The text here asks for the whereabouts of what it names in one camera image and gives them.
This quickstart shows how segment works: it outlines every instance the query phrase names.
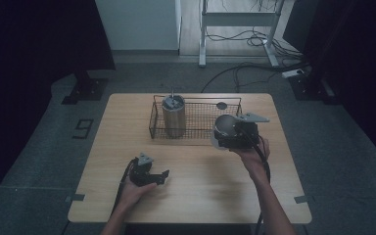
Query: wire basket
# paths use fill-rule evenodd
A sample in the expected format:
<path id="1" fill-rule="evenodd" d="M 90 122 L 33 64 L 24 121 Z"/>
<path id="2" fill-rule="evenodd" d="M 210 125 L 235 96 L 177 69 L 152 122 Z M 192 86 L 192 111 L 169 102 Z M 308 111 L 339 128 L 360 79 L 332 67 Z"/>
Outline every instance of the wire basket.
<path id="1" fill-rule="evenodd" d="M 162 100 L 155 95 L 149 131 L 155 139 L 210 139 L 216 118 L 221 115 L 238 116 L 242 113 L 241 98 L 185 98 L 186 128 L 183 135 L 169 136 L 165 128 Z"/>

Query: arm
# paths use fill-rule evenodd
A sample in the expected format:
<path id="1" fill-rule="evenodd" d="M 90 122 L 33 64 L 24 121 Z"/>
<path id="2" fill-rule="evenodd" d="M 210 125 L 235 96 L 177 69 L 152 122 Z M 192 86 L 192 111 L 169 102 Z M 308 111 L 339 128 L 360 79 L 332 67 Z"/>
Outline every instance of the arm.
<path id="1" fill-rule="evenodd" d="M 268 141 L 263 139 L 263 144 L 258 146 L 266 157 L 270 154 Z M 283 211 L 273 189 L 267 179 L 261 159 L 254 149 L 230 150 L 238 154 L 255 183 L 258 191 L 258 202 L 264 220 L 266 232 L 269 235 L 296 234 L 289 218 Z"/>
<path id="2" fill-rule="evenodd" d="M 130 211 L 130 209 L 135 205 L 139 199 L 147 192 L 153 190 L 157 187 L 156 183 L 148 184 L 142 187 L 136 186 L 132 183 L 127 176 L 125 180 L 125 186 L 123 192 L 121 193 L 120 200 L 109 218 L 108 223 L 103 229 L 101 235 L 118 235 L 121 229 L 125 215 Z"/>

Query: black stand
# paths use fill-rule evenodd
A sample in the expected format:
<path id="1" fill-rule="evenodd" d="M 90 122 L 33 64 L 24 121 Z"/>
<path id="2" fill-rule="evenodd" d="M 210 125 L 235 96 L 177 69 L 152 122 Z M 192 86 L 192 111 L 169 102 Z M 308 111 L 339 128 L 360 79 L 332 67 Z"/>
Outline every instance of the black stand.
<path id="1" fill-rule="evenodd" d="M 321 100 L 320 89 L 316 87 L 315 82 L 309 76 L 289 77 L 295 98 L 300 101 L 319 101 Z"/>
<path id="2" fill-rule="evenodd" d="M 108 79 L 91 79 L 86 70 L 74 73 L 77 83 L 69 96 L 62 102 L 63 105 L 75 105 L 78 101 L 100 101 L 105 91 Z"/>

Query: cable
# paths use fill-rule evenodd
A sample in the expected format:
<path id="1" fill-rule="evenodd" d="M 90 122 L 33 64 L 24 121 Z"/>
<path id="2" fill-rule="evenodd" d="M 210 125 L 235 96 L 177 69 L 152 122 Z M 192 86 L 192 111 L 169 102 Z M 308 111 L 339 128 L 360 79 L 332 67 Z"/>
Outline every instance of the cable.
<path id="1" fill-rule="evenodd" d="M 245 33 L 252 33 L 250 37 L 243 37 L 243 38 L 237 38 Z M 263 46 L 263 40 L 267 39 L 267 34 L 264 34 L 262 32 L 258 32 L 255 30 L 255 27 L 252 28 L 252 30 L 246 30 L 242 31 L 236 35 L 225 37 L 221 35 L 216 35 L 216 34 L 209 34 L 208 29 L 206 28 L 206 36 L 209 38 L 211 41 L 225 41 L 225 40 L 231 40 L 231 41 L 247 41 L 247 44 L 249 46 Z M 286 43 L 284 41 L 279 41 L 275 38 L 272 39 L 272 45 L 274 49 L 276 50 L 276 53 L 279 54 L 280 56 L 285 56 L 285 57 L 291 57 L 295 59 L 301 59 L 302 58 L 302 53 L 299 51 L 291 50 L 284 48 L 280 42 Z"/>
<path id="2" fill-rule="evenodd" d="M 117 189 L 117 195 L 116 195 L 116 199 L 115 199 L 115 204 L 113 205 L 112 213 L 115 211 L 115 208 L 118 205 L 118 201 L 120 200 L 120 197 L 121 197 L 121 192 L 123 192 L 124 182 L 126 180 L 127 175 L 129 174 L 129 170 L 130 170 L 131 166 L 134 165 L 134 164 L 137 164 L 136 159 L 130 161 L 130 163 L 127 165 L 126 169 L 124 170 L 124 174 L 121 177 L 120 184 L 119 184 L 118 189 Z"/>
<path id="3" fill-rule="evenodd" d="M 276 11 L 276 6 L 277 6 L 277 0 L 274 2 L 274 9 L 273 9 L 274 12 Z"/>
<path id="4" fill-rule="evenodd" d="M 249 12 L 251 12 L 252 11 L 252 9 L 254 8 L 254 6 L 258 3 L 258 1 L 259 0 L 256 0 L 256 3 L 252 6 L 252 8 L 250 9 L 250 11 Z"/>
<path id="5" fill-rule="evenodd" d="M 266 155 L 266 151 L 265 151 L 265 144 L 264 144 L 263 138 L 260 135 L 258 136 L 258 138 L 261 140 L 261 143 L 263 145 L 264 153 L 261 151 L 261 149 L 259 148 L 257 143 L 253 142 L 250 135 L 244 129 L 239 128 L 239 130 L 243 133 L 244 136 L 246 136 L 248 141 L 252 144 L 253 148 L 256 150 L 256 152 L 260 156 L 261 162 L 263 163 L 264 171 L 265 171 L 266 176 L 267 176 L 267 180 L 270 183 L 270 178 L 271 178 L 270 166 L 267 162 L 267 155 Z M 256 230 L 255 230 L 255 234 L 257 234 L 257 235 L 259 235 L 262 220 L 263 220 L 263 215 L 260 212 L 260 215 L 258 216 L 258 223 L 256 224 Z"/>
<path id="6" fill-rule="evenodd" d="M 61 232 L 62 235 L 66 234 L 66 230 L 67 230 L 67 227 L 69 226 L 69 224 L 70 224 L 70 221 L 67 219 L 67 223 L 64 226 L 63 231 Z"/>
<path id="7" fill-rule="evenodd" d="M 283 71 L 293 71 L 293 70 L 301 69 L 301 68 L 304 68 L 304 67 L 307 67 L 307 66 L 308 66 L 308 62 L 305 62 L 305 61 L 300 62 L 300 63 L 296 63 L 296 64 L 288 66 L 288 67 L 283 67 L 283 68 L 274 68 L 274 67 L 271 67 L 271 66 L 265 66 L 265 65 L 261 65 L 261 64 L 255 64 L 255 63 L 242 63 L 239 66 L 232 67 L 232 68 L 229 68 L 229 69 L 226 69 L 226 70 L 223 70 L 223 71 L 219 72 L 212 79 L 210 79 L 209 82 L 207 82 L 207 84 L 201 90 L 201 93 L 204 93 L 204 91 L 206 90 L 206 88 L 214 80 L 216 80 L 220 75 L 222 75 L 222 74 L 224 74 L 224 73 L 226 73 L 228 71 L 233 71 L 233 70 L 242 69 L 242 68 L 256 68 L 256 69 L 262 69 L 262 70 L 266 70 L 266 71 L 283 72 Z"/>
<path id="8" fill-rule="evenodd" d="M 249 82 L 249 83 L 246 83 L 246 84 L 237 84 L 236 87 L 238 91 L 236 91 L 237 93 L 240 93 L 240 87 L 243 87 L 243 86 L 248 86 L 248 85 L 253 85 L 253 84 L 256 84 L 256 83 L 266 83 L 268 82 L 274 75 L 278 74 L 279 71 L 276 71 L 274 72 L 272 75 L 270 75 L 266 80 L 263 80 L 263 81 L 252 81 L 252 82 Z"/>
<path id="9" fill-rule="evenodd" d="M 225 9 L 225 11 L 226 12 L 228 12 L 228 10 L 225 8 L 225 6 L 224 6 L 224 0 L 221 0 L 221 5 L 222 5 L 222 7 Z"/>
<path id="10" fill-rule="evenodd" d="M 258 11 L 260 12 L 261 11 L 261 6 L 263 5 L 263 1 L 262 0 L 259 0 L 258 2 Z"/>

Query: dark background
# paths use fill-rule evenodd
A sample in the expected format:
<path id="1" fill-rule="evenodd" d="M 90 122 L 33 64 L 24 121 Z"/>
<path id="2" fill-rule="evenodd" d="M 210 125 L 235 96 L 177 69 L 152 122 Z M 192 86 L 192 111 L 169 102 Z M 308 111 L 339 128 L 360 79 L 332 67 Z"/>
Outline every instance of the dark background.
<path id="1" fill-rule="evenodd" d="M 325 79 L 376 146 L 376 2 L 297 0 L 284 38 L 309 59 L 310 81 Z"/>
<path id="2" fill-rule="evenodd" d="M 349 2 L 304 5 L 314 13 L 302 46 L 318 66 L 313 79 L 327 74 L 340 102 L 376 145 L 376 2 L 353 1 L 341 21 Z M 342 28 L 320 60 L 338 23 Z M 51 84 L 76 71 L 114 68 L 94 0 L 0 1 L 0 182 L 46 111 Z"/>
<path id="3" fill-rule="evenodd" d="M 115 65 L 94 0 L 0 1 L 0 182 L 39 123 L 51 84 Z"/>

